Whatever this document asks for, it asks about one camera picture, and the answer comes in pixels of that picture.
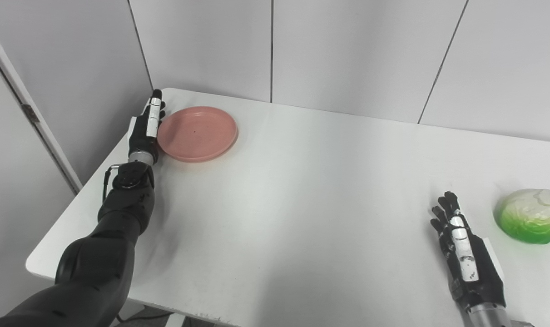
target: black cable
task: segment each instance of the black cable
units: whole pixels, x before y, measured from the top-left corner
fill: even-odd
[[[107,197],[107,185],[109,185],[109,175],[111,175],[111,170],[113,167],[109,167],[107,171],[105,172],[105,176],[103,178],[103,195],[102,195],[102,202],[105,202],[105,198]]]
[[[119,323],[122,323],[122,322],[130,322],[130,321],[135,321],[135,320],[151,320],[151,319],[165,318],[165,317],[168,317],[172,314],[173,314],[173,312],[168,312],[168,313],[165,313],[165,314],[162,314],[162,315],[150,315],[150,316],[145,316],[145,317],[133,317],[133,318],[125,319],[125,320],[121,319],[121,317],[119,315],[116,315],[115,319],[117,319],[117,321],[119,321]]]

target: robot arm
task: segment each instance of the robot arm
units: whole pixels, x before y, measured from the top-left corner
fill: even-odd
[[[438,203],[441,207],[432,208],[436,218],[430,222],[451,271],[453,299],[475,327],[532,327],[507,317],[503,281],[482,238],[472,233],[455,193],[445,192]]]
[[[158,124],[164,115],[161,109],[157,89],[136,120],[129,162],[117,165],[113,189],[99,209],[95,230],[65,249],[55,285],[1,317],[0,327],[108,327],[115,319],[129,292],[135,244],[154,207],[152,165],[158,153],[157,128],[151,121],[153,117]]]

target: cabbage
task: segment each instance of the cabbage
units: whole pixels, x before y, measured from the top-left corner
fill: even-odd
[[[507,196],[495,215],[497,225],[517,240],[550,242],[550,190],[528,188]]]

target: white table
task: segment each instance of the white table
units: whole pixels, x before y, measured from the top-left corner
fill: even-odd
[[[492,209],[550,189],[550,143],[165,89],[167,110],[210,105],[240,129],[206,163],[162,157],[129,298],[241,327],[455,327],[462,318],[429,224],[455,191],[505,271],[512,319],[550,326],[550,244],[506,236]],[[96,225],[123,138],[26,262],[53,278]]]

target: white wall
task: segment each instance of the white wall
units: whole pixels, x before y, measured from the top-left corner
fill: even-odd
[[[0,0],[0,44],[85,182],[152,91],[127,1]]]
[[[275,0],[273,102],[417,122],[464,0]]]
[[[470,0],[421,123],[550,141],[550,1]]]
[[[51,285],[28,273],[25,261],[72,199],[0,75],[0,316]]]
[[[131,0],[152,83],[269,101],[271,0]]]

